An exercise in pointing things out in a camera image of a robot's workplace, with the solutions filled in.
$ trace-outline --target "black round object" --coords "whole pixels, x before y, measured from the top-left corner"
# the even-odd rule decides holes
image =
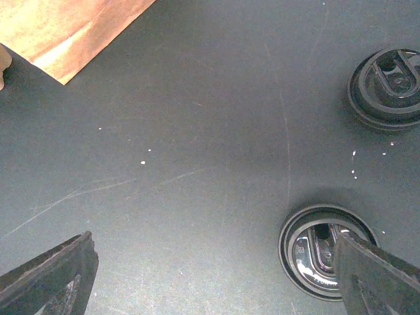
[[[278,252],[290,280],[326,301],[342,301],[333,270],[340,233],[354,233],[377,245],[374,233],[354,213],[336,205],[313,205],[291,215],[280,232]]]
[[[371,127],[401,131],[420,123],[420,52],[385,49],[364,60],[347,85],[356,117]]]

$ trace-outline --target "brown object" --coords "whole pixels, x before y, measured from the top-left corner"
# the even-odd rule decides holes
[[[3,80],[3,71],[12,64],[12,56],[6,51],[6,49],[0,44],[0,90],[5,87],[5,81]]]
[[[0,42],[62,84],[154,2],[0,1]]]

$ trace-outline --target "scratched surface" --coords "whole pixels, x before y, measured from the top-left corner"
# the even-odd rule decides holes
[[[345,314],[285,276],[305,202],[420,266],[419,130],[343,110],[348,77],[420,49],[416,1],[157,1],[65,87],[14,56],[0,93],[0,273],[85,230],[87,314]]]

